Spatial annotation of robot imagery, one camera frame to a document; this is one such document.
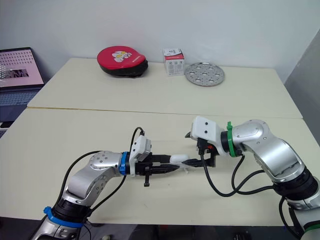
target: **perforated metal disc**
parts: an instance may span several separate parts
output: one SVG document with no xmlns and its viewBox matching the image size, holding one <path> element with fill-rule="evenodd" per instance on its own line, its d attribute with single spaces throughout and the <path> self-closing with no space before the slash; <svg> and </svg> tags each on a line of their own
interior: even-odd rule
<svg viewBox="0 0 320 240">
<path fill-rule="evenodd" d="M 224 71 L 208 62 L 200 62 L 188 66 L 184 71 L 184 75 L 190 82 L 204 87 L 218 85 L 225 79 Z"/>
</svg>

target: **floor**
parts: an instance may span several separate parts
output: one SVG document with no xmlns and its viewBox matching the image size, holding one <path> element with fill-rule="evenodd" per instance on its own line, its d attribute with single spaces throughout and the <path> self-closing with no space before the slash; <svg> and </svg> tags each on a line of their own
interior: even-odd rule
<svg viewBox="0 0 320 240">
<path fill-rule="evenodd" d="M 0 240 L 28 240 L 40 221 L 0 217 Z M 159 240 L 294 240 L 282 226 L 184 226 L 94 224 L 89 226 L 92 240 L 111 236 L 111 240 L 153 240 L 146 233 L 158 233 Z M 81 240 L 89 240 L 84 228 Z"/>
</svg>

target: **robotic arm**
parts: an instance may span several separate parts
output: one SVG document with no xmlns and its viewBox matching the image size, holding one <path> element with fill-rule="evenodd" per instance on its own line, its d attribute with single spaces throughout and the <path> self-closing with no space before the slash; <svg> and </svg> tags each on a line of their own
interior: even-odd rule
<svg viewBox="0 0 320 240">
<path fill-rule="evenodd" d="M 273 182 L 275 192 L 287 201 L 298 236 L 303 235 L 303 240 L 320 239 L 319 181 L 292 147 L 274 136 L 264 121 L 250 120 L 235 127 L 229 122 L 224 130 L 216 122 L 197 116 L 186 137 L 197 141 L 201 159 L 205 153 L 210 153 L 210 158 L 202 161 L 189 159 L 185 154 L 153 155 L 151 141 L 143 133 L 132 144 L 130 152 L 95 153 L 89 163 L 70 178 L 53 208 L 44 209 L 46 216 L 31 239 L 74 239 L 92 213 L 91 206 L 113 177 L 145 176 L 144 186 L 149 187 L 152 174 L 202 167 L 203 163 L 215 167 L 216 155 L 237 157 L 243 152 L 253 153 Z"/>
<path fill-rule="evenodd" d="M 96 152 L 88 164 L 70 178 L 53 208 L 47 206 L 43 210 L 46 216 L 31 240 L 76 238 L 93 211 L 91 206 L 111 178 L 141 175 L 145 176 L 144 186 L 149 187 L 150 175 L 169 173 L 180 167 L 187 167 L 182 162 L 188 158 L 186 154 L 153 155 L 151 141 L 143 132 L 132 144 L 131 152 Z"/>
<path fill-rule="evenodd" d="M 215 147 L 219 155 L 237 157 L 251 152 L 273 182 L 274 190 L 289 205 L 295 229 L 302 239 L 320 239 L 319 180 L 284 140 L 274 136 L 261 120 L 249 120 L 227 130 L 216 122 L 197 116 L 186 137 L 197 141 L 199 154 Z"/>
</svg>

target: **small cardboard box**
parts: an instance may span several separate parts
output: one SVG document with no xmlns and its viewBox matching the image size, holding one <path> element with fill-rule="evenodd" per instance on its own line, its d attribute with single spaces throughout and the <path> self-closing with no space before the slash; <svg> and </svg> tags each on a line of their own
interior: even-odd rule
<svg viewBox="0 0 320 240">
<path fill-rule="evenodd" d="M 180 48 L 164 48 L 163 57 L 168 76 L 185 74 L 185 57 Z"/>
</svg>

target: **laptop keyboard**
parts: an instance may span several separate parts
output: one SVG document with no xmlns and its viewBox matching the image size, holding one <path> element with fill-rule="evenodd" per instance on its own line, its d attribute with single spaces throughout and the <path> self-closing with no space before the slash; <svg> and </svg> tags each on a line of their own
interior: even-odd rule
<svg viewBox="0 0 320 240">
<path fill-rule="evenodd" d="M 0 107 L 26 105 L 36 94 L 36 91 L 0 94 Z"/>
<path fill-rule="evenodd" d="M 7 131 L 7 130 L 1 130 L 1 131 L 0 131 L 0 138 L 5 134 L 6 131 Z"/>
</svg>

